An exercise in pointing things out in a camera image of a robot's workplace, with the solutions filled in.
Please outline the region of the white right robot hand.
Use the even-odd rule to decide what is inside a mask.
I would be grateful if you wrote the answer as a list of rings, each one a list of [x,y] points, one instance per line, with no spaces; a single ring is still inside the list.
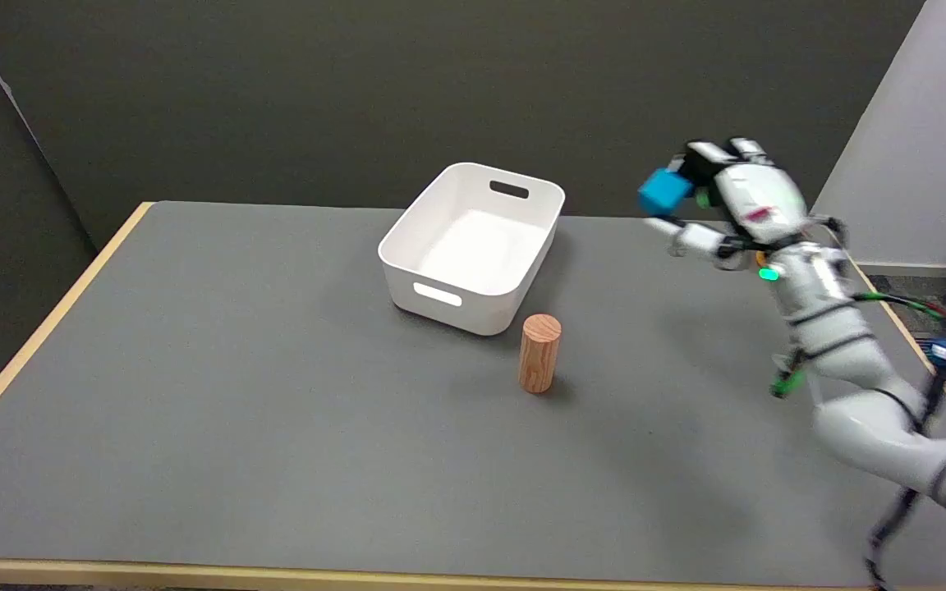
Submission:
[[[846,277],[848,262],[841,250],[845,227],[833,217],[811,216],[791,176],[754,140],[732,137],[723,144],[691,140],[668,166],[658,168],[639,187],[646,224],[667,233],[669,252],[682,257],[695,251],[719,263],[743,252],[765,257],[810,240],[811,226],[834,233],[837,245],[824,247],[822,257]],[[714,208],[728,224],[728,233],[676,216],[684,199]]]

